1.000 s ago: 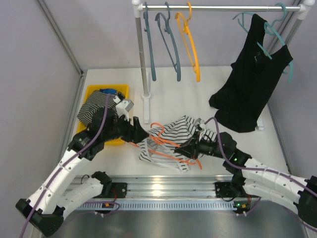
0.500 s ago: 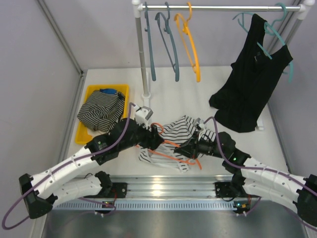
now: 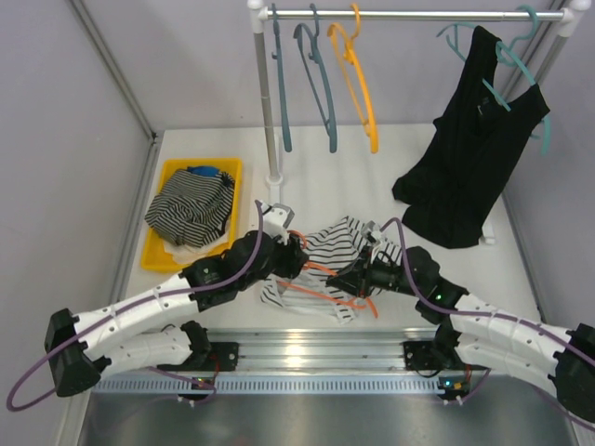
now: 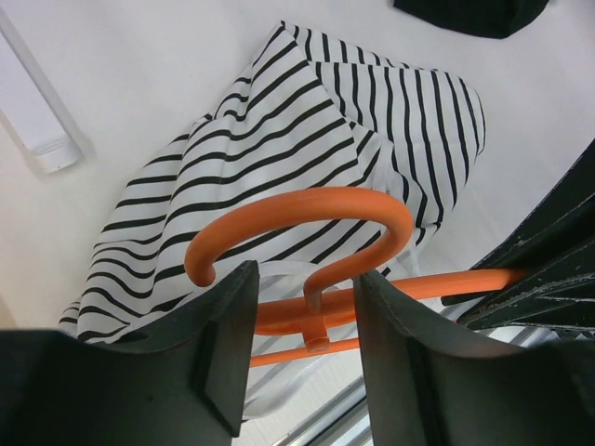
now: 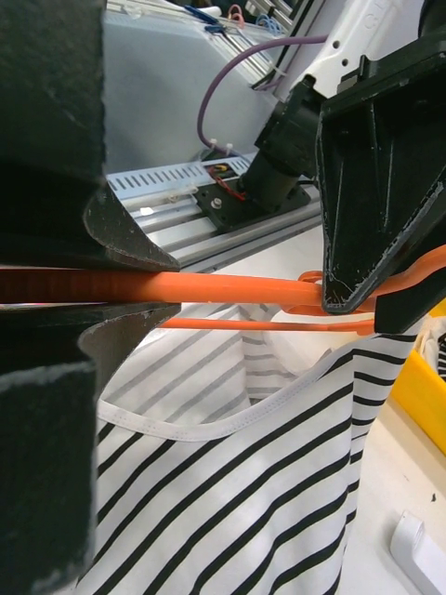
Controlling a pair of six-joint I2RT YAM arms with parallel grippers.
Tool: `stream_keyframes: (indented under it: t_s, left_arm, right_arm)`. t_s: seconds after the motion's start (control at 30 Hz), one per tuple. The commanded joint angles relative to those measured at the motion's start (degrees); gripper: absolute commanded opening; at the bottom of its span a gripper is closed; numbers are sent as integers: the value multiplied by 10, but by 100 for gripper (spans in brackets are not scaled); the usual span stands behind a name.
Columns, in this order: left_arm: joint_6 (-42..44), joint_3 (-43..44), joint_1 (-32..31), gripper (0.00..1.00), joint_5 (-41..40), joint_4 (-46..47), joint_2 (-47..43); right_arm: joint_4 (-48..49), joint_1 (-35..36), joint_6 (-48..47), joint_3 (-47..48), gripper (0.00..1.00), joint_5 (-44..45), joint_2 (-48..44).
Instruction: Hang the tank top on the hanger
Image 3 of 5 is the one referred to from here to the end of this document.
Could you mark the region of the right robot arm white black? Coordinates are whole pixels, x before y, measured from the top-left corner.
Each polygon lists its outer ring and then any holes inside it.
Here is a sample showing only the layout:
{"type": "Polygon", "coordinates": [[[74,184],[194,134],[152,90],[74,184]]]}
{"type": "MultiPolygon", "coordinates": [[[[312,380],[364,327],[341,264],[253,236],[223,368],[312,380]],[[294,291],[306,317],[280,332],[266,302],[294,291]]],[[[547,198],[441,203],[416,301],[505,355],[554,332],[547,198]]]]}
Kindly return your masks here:
{"type": "Polygon", "coordinates": [[[442,367],[461,362],[507,374],[593,423],[593,327],[567,329],[507,313],[443,278],[421,247],[406,249],[400,261],[374,259],[364,249],[326,282],[355,297],[378,290],[416,297],[416,311],[437,327],[433,355],[442,367]]]}

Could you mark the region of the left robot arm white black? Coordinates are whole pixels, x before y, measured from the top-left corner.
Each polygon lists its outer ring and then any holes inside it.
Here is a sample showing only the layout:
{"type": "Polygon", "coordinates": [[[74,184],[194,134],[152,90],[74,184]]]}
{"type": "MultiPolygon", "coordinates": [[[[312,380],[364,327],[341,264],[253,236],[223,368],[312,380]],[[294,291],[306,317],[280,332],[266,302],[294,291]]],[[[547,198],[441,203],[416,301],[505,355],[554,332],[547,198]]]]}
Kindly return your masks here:
{"type": "Polygon", "coordinates": [[[295,233],[283,238],[252,230],[221,254],[193,262],[150,291],[93,311],[55,312],[45,350],[56,394],[74,396],[104,377],[139,368],[183,363],[202,368],[210,344],[198,323],[187,321],[170,334],[156,334],[155,328],[231,302],[270,276],[294,279],[308,259],[295,233]]]}

